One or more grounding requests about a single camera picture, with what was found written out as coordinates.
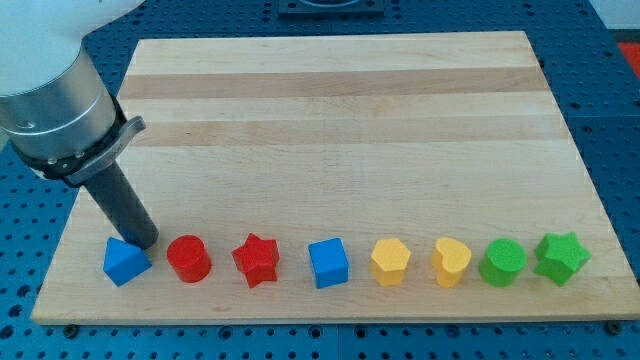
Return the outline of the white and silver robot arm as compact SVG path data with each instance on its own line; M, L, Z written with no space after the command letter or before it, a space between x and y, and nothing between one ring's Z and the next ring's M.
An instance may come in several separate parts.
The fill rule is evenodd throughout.
M126 242L147 249L157 227L116 162L145 123L125 116L83 46L140 3L2 2L1 129L26 165L85 188Z

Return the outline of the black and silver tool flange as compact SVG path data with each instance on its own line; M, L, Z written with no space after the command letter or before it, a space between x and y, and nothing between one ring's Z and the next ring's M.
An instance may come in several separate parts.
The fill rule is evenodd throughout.
M47 160L27 155L11 141L18 157L30 167L36 175L47 180L61 180L71 187L84 184L89 178L106 169L129 145L134 137L146 128L141 116L127 119L118 100L111 95L115 107L115 119L108 132L91 147L67 158L57 158L50 164Z

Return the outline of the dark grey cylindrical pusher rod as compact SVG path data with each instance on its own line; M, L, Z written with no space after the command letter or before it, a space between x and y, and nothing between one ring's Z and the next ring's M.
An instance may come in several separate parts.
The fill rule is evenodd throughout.
M143 250L156 243L158 229L116 162L89 178L84 187L125 242Z

